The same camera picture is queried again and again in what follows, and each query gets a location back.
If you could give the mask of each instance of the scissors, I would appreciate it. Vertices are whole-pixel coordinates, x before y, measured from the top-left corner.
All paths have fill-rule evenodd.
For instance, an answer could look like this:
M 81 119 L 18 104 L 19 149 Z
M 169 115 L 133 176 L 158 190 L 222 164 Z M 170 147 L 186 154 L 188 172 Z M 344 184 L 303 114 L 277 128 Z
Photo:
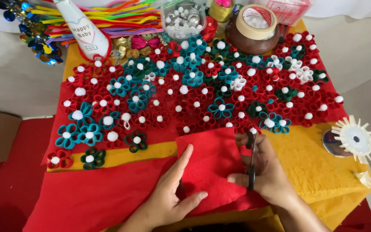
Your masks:
M 255 168 L 253 164 L 253 157 L 257 152 L 255 148 L 255 142 L 257 140 L 257 134 L 253 134 L 251 132 L 247 133 L 248 142 L 246 144 L 246 148 L 251 150 L 251 164 L 249 169 L 247 170 L 247 174 L 249 175 L 249 190 L 254 190 L 254 179 L 255 179 Z

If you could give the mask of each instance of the plastic container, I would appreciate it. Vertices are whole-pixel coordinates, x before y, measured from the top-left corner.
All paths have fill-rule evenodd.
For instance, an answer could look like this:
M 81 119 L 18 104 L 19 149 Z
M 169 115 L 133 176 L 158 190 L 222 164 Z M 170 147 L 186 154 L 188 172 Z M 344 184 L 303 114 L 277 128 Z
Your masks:
M 175 29 L 171 30 L 167 28 L 167 24 L 165 19 L 168 17 L 169 13 L 174 13 L 174 10 L 178 9 L 179 7 L 183 7 L 184 9 L 191 9 L 192 5 L 198 5 L 199 14 L 200 14 L 200 25 L 202 28 L 200 29 L 192 29 L 192 28 L 185 28 L 183 30 Z M 162 28 L 167 32 L 168 36 L 176 42 L 181 42 L 184 40 L 188 40 L 190 36 L 195 36 L 200 34 L 200 32 L 206 28 L 207 21 L 206 21 L 206 13 L 205 13 L 205 6 L 203 1 L 192 1 L 192 0 L 165 0 L 161 6 L 161 24 Z

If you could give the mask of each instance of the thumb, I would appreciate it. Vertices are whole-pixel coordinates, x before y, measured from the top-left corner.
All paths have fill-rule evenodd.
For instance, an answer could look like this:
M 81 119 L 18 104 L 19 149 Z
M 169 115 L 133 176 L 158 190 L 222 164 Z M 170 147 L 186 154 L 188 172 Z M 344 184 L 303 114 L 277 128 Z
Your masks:
M 248 187 L 249 186 L 249 176 L 241 173 L 233 173 L 228 175 L 227 181 L 230 183 L 235 183 L 237 185 Z
M 207 192 L 197 192 L 185 198 L 177 205 L 177 214 L 183 219 L 190 211 L 200 204 L 201 200 L 208 196 Z

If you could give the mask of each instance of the yellow felt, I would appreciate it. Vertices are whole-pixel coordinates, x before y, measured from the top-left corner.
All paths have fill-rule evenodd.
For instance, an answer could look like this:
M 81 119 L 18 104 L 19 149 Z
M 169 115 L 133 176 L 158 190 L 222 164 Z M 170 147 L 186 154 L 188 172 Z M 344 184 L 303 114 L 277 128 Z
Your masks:
M 303 21 L 300 21 L 296 27 L 290 28 L 289 32 L 301 33 L 305 29 Z M 64 81 L 73 75 L 73 67 L 80 63 L 87 62 L 80 56 L 77 44 L 70 44 L 65 64 Z M 330 229 L 336 228 L 371 192 L 371 189 L 367 189 L 354 176 L 355 172 L 368 171 L 367 165 L 355 162 L 353 157 L 334 157 L 323 148 L 322 133 L 330 129 L 332 125 L 334 123 L 317 124 L 310 128 L 291 126 L 289 134 L 272 134 L 268 131 L 262 131 L 270 138 L 296 192 L 310 204 Z M 82 155 L 82 153 L 73 154 L 74 165 L 68 170 L 59 171 L 82 170 L 80 162 Z M 175 142 L 149 145 L 147 150 L 134 154 L 130 153 L 128 149 L 108 150 L 103 168 L 172 155 L 176 155 Z M 193 225 L 233 221 L 249 221 L 249 224 L 259 232 L 282 231 L 278 217 L 273 215 L 269 206 L 255 211 L 227 212 L 186 218 L 173 225 L 158 228 L 158 230 L 176 231 Z M 118 226 L 111 227 L 106 231 L 116 231 L 117 228 Z

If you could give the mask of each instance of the hand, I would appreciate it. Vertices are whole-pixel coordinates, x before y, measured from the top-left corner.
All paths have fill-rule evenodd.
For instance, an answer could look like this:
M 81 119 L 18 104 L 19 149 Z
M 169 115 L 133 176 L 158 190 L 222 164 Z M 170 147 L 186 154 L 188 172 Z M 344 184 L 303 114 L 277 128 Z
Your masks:
M 161 176 L 148 201 L 137 209 L 119 232 L 151 231 L 157 226 L 178 222 L 208 196 L 207 192 L 197 192 L 183 201 L 176 196 L 177 187 L 192 152 L 193 145 L 189 144 L 178 161 Z
M 246 134 L 236 134 L 237 143 L 245 145 L 248 142 Z M 296 191 L 287 179 L 281 163 L 271 146 L 270 141 L 264 134 L 258 134 L 256 140 L 258 147 L 257 155 L 253 159 L 255 166 L 254 190 L 270 204 L 285 207 L 292 197 L 297 197 Z M 250 156 L 241 156 L 243 164 L 251 163 Z M 243 187 L 249 186 L 248 175 L 241 173 L 230 174 L 227 181 Z

